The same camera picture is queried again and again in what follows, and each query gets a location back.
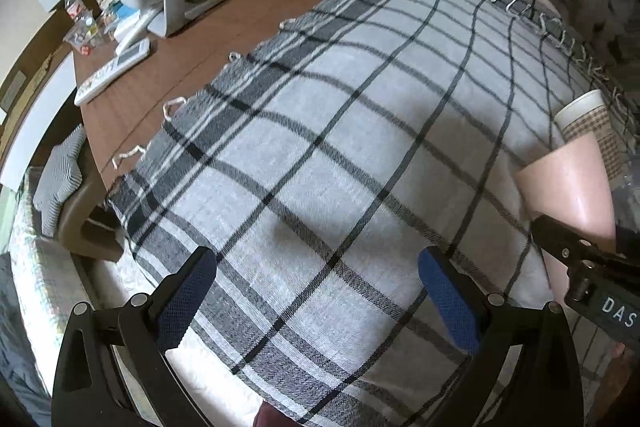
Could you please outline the pink cup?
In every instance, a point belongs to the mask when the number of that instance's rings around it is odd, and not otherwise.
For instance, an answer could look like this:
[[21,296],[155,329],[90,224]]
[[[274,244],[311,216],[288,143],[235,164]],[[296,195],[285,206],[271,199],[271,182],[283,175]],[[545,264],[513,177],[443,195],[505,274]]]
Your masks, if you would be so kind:
[[616,251],[612,193],[596,136],[585,134],[514,174],[529,214],[560,221]]

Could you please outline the patterned paper cup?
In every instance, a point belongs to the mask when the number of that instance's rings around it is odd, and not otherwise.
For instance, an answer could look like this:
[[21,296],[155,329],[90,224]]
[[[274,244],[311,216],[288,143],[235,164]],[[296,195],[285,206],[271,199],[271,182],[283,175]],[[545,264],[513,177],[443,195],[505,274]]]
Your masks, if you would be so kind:
[[597,139],[608,179],[622,174],[623,164],[601,90],[591,90],[565,105],[553,118],[566,142],[593,133]]

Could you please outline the clear plastic jar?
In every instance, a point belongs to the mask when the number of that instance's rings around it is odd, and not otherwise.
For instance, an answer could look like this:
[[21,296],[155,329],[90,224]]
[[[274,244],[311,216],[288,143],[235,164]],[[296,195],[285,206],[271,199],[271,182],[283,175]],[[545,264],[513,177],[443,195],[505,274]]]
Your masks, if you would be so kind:
[[612,190],[616,225],[639,231],[639,169],[629,168],[619,176]]

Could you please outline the checkered tablecloth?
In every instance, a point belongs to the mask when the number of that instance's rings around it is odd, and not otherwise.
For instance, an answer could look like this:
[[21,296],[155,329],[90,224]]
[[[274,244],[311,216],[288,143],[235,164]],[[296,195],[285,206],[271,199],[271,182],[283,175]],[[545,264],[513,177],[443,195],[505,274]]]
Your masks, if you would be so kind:
[[528,0],[323,0],[189,98],[110,202],[153,281],[216,254],[194,329],[262,399],[306,426],[431,426],[470,359],[419,254],[549,301],[514,174],[594,88],[634,153],[623,95]]

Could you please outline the white remote control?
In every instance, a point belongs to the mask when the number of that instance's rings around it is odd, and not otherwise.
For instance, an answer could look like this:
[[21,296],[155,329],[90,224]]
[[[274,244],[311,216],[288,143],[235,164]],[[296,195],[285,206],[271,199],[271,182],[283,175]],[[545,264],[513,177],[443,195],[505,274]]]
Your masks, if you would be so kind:
[[83,106],[98,95],[100,95],[108,86],[119,77],[144,61],[151,52],[151,40],[144,38],[137,42],[134,46],[122,51],[121,54],[112,58],[96,72],[94,72],[87,80],[85,80],[77,88],[74,104]]

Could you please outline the plastic water bottle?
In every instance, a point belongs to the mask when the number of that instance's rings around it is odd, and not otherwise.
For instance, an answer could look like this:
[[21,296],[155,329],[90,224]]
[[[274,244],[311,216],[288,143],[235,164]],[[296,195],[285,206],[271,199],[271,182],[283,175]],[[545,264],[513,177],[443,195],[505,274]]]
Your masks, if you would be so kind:
[[73,22],[63,40],[81,55],[88,56],[103,43],[98,22],[82,0],[63,0],[64,9]]

